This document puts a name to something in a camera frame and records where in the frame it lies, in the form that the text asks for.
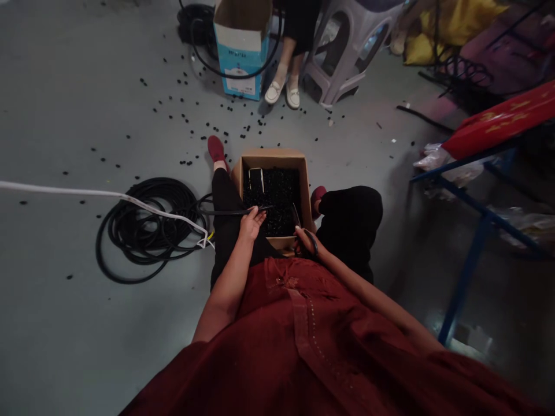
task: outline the yellow bag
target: yellow bag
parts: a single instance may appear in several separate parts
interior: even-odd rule
[[[445,45],[464,46],[488,28],[509,6],[494,0],[442,0],[439,12],[438,54]],[[410,34],[405,45],[405,65],[434,63],[435,7],[420,15],[422,32]]]

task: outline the hand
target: hand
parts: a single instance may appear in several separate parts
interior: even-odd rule
[[[258,207],[253,206],[249,215],[241,218],[241,230],[239,231],[239,240],[252,243],[258,236],[260,226],[266,219],[266,211],[258,213]]]
[[[295,244],[293,245],[293,249],[295,250],[295,252],[300,251],[300,248],[301,248],[300,244],[302,244],[310,254],[314,255],[315,253],[314,245],[312,244],[312,241],[309,238],[309,236],[306,235],[305,231],[309,232],[314,237],[314,241],[318,245],[318,257],[322,257],[322,255],[325,255],[327,251],[325,247],[322,245],[322,243],[320,242],[320,240],[318,239],[318,237],[316,237],[314,233],[311,233],[310,231],[305,230],[304,228],[301,228],[299,226],[295,227],[295,235],[298,236],[300,240],[300,242],[295,241]]]

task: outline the white loafer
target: white loafer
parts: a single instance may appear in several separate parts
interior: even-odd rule
[[[292,90],[289,89],[289,83],[286,85],[286,99],[287,105],[293,110],[298,110],[301,106],[301,96],[299,95],[299,89],[293,88]]]
[[[266,91],[266,95],[264,95],[264,100],[270,105],[275,104],[282,93],[282,89],[283,87],[281,87],[277,82],[272,81],[268,87],[268,91]]]

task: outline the black pants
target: black pants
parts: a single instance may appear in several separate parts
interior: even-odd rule
[[[293,56],[312,49],[322,0],[282,0],[285,11],[283,36],[297,41]]]
[[[235,185],[225,169],[214,172],[212,200],[217,211],[235,211],[243,205]],[[382,197],[376,190],[358,186],[326,193],[319,206],[324,216],[317,231],[324,247],[336,255],[352,271],[373,283],[368,262],[370,248],[376,239],[376,231],[382,221]],[[241,217],[217,216],[214,218],[216,236],[216,260],[212,269],[210,289],[224,270],[241,229]],[[266,257],[282,257],[268,242],[264,233],[258,233],[254,242],[250,265],[264,261]]]

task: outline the cardboard box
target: cardboard box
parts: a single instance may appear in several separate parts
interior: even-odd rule
[[[214,30],[220,70],[229,75],[256,72],[266,62],[269,45],[271,0],[218,0]],[[260,100],[262,76],[234,80],[222,78],[226,94]]]
[[[231,172],[231,179],[241,198],[243,198],[243,175],[248,175],[249,169],[252,168],[298,169],[301,181],[301,207],[297,207],[297,209],[302,216],[302,226],[309,231],[316,232],[316,227],[312,221],[308,165],[305,156],[298,150],[287,148],[255,148],[245,151]],[[293,232],[294,230],[291,230],[291,237],[268,237],[268,241],[276,250],[287,250],[293,246],[295,241]]]

